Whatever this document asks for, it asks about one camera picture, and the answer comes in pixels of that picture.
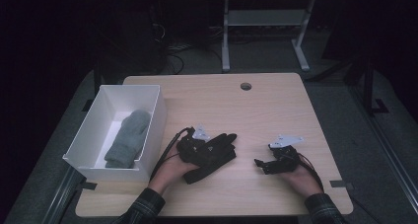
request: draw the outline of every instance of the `table leg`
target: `table leg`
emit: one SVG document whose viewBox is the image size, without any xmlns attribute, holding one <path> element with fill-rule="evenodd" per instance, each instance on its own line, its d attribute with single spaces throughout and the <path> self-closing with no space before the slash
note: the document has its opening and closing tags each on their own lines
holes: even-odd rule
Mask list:
<svg viewBox="0 0 418 224">
<path fill-rule="evenodd" d="M 224 9 L 224 41 L 222 42 L 222 72 L 227 73 L 231 70 L 230 50 L 228 49 L 228 0 L 225 0 Z"/>
<path fill-rule="evenodd" d="M 295 53 L 296 53 L 296 56 L 298 57 L 299 64 L 301 65 L 301 68 L 304 71 L 309 71 L 310 67 L 305 58 L 304 52 L 302 51 L 301 45 L 305 36 L 305 32 L 307 31 L 308 23 L 310 22 L 313 8 L 314 8 L 314 0 L 310 0 L 310 3 L 308 4 L 308 8 L 306 9 L 304 17 L 302 19 L 301 31 L 297 38 L 292 39 L 292 46 L 295 49 Z"/>
</svg>

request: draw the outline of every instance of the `sleeve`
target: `sleeve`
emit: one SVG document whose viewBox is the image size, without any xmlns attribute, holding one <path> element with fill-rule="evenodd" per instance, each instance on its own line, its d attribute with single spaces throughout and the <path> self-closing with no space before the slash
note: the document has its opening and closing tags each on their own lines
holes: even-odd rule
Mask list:
<svg viewBox="0 0 418 224">
<path fill-rule="evenodd" d="M 112 224 L 119 223 L 154 223 L 157 215 L 166 204 L 164 199 L 150 188 L 145 188 L 132 203 L 129 209 L 114 220 Z"/>
<path fill-rule="evenodd" d="M 338 208 L 326 193 L 317 193 L 305 201 L 313 224 L 342 224 L 344 220 Z"/>
</svg>

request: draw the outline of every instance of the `table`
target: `table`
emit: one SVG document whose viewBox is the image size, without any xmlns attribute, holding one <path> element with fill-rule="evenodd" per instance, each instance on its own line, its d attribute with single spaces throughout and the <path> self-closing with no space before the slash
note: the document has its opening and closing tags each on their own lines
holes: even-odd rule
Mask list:
<svg viewBox="0 0 418 224">
<path fill-rule="evenodd" d="M 243 90 L 242 83 L 251 86 Z M 343 214 L 353 210 L 341 176 L 298 74 L 217 74 L 128 77 L 125 85 L 161 85 L 168 108 L 162 152 L 174 135 L 202 124 L 209 135 L 236 133 L 237 158 L 206 179 L 181 180 L 165 193 L 160 216 L 263 216 L 308 213 L 304 201 L 278 176 L 266 176 L 253 159 L 272 161 L 267 144 L 279 134 L 303 136 L 294 145 L 313 163 Z M 99 182 L 84 189 L 76 213 L 83 217 L 118 216 L 145 183 Z"/>
</svg>

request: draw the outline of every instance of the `hand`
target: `hand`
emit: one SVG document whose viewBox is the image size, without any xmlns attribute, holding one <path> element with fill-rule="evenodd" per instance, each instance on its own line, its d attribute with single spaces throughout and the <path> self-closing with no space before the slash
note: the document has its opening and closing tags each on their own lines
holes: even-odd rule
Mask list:
<svg viewBox="0 0 418 224">
<path fill-rule="evenodd" d="M 148 184 L 148 188 L 162 195 L 166 188 L 173 182 L 181 178 L 185 173 L 199 168 L 191 163 L 181 161 L 178 156 L 176 144 L 172 147 L 166 157 L 166 161 L 161 165 L 156 175 Z"/>
<path fill-rule="evenodd" d="M 295 171 L 291 173 L 281 173 L 279 176 L 289 183 L 289 185 L 304 198 L 308 198 L 316 193 L 323 193 L 311 173 L 301 165 L 299 165 Z"/>
</svg>

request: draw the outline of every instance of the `white component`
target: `white component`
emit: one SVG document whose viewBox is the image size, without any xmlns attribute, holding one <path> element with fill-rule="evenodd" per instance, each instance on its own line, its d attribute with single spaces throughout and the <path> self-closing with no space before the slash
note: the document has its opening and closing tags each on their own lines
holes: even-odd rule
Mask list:
<svg viewBox="0 0 418 224">
<path fill-rule="evenodd" d="M 288 136 L 288 135 L 281 135 L 279 134 L 279 137 L 277 139 L 270 143 L 271 148 L 284 148 L 290 145 L 293 145 L 295 143 L 299 143 L 304 141 L 303 137 L 296 137 L 296 136 Z"/>
<path fill-rule="evenodd" d="M 122 120 L 141 109 L 151 115 L 142 151 L 130 169 L 105 167 Z M 167 108 L 159 85 L 101 85 L 63 159 L 89 181 L 147 182 L 160 157 Z"/>
<path fill-rule="evenodd" d="M 193 135 L 191 136 L 194 139 L 205 140 L 205 142 L 209 141 L 210 136 L 207 135 L 205 129 L 203 128 L 202 124 L 197 125 Z"/>
</svg>

